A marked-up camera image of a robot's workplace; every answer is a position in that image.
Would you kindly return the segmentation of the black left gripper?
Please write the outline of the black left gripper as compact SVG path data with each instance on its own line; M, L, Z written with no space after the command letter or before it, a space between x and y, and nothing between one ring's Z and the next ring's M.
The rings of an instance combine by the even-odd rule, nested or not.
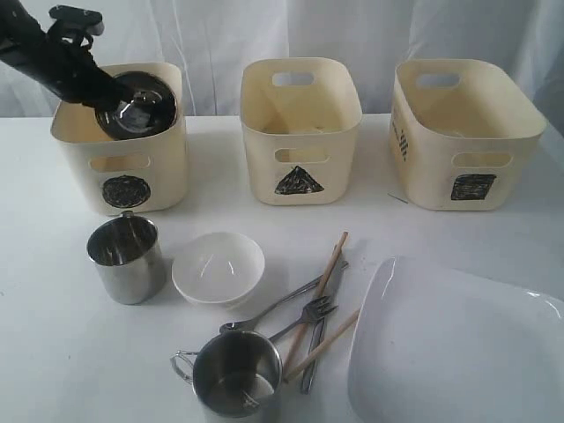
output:
M114 113L134 90L98 67L81 47L51 38L19 1L1 2L1 61L37 81L60 100Z

